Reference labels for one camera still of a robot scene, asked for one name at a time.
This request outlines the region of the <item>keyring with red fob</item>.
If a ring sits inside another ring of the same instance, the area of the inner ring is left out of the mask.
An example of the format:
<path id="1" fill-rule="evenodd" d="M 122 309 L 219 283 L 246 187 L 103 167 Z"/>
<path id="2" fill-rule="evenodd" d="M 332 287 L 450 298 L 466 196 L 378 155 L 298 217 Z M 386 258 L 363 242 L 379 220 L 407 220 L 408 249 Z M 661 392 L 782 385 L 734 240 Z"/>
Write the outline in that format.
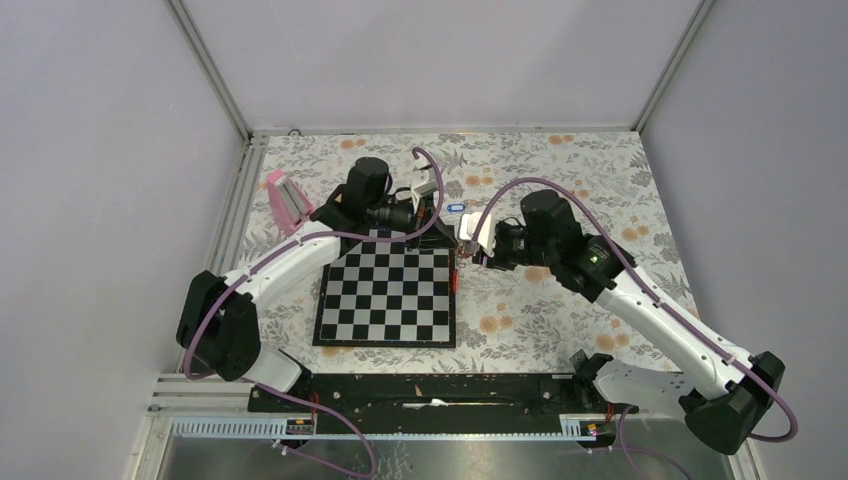
<path id="1" fill-rule="evenodd" d="M 459 268 L 461 267 L 461 257 L 456 251 L 451 252 L 450 256 L 450 292 L 456 294 L 459 285 Z"/>

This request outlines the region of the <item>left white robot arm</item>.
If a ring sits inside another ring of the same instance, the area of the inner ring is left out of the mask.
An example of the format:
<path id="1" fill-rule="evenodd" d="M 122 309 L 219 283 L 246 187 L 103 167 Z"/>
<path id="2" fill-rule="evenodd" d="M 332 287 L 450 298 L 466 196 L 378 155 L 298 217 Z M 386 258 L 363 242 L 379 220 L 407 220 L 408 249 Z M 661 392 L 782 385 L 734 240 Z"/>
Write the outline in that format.
<path id="1" fill-rule="evenodd" d="M 332 263 L 354 247 L 375 242 L 376 228 L 394 231 L 392 242 L 418 247 L 455 240 L 442 232 L 439 214 L 445 194 L 437 161 L 424 149 L 412 150 L 409 198 L 392 191 L 386 162 L 361 157 L 326 202 L 310 214 L 286 243 L 247 266 L 216 275 L 209 270 L 191 281 L 176 339 L 184 347 L 183 373 L 189 380 L 216 375 L 272 389 L 272 398 L 288 411 L 309 401 L 304 367 L 259 338 L 258 316 L 308 274 Z"/>

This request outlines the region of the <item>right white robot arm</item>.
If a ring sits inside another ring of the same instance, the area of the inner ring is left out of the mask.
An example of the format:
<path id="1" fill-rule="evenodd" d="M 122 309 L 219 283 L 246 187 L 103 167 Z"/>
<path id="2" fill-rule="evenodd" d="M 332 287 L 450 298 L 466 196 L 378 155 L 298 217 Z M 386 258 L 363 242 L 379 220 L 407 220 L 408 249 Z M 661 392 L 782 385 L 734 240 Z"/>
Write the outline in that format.
<path id="1" fill-rule="evenodd" d="M 609 402 L 634 405 L 683 422 L 703 444 L 733 455 L 775 402 L 785 372 L 775 354 L 749 350 L 683 310 L 602 235 L 582 230 L 568 200 L 551 189 L 520 202 L 524 221 L 493 222 L 475 214 L 465 231 L 486 268 L 545 267 L 567 290 L 630 324 L 661 350 L 677 372 L 629 365 L 595 354 L 576 368 L 575 402 L 597 412 Z"/>

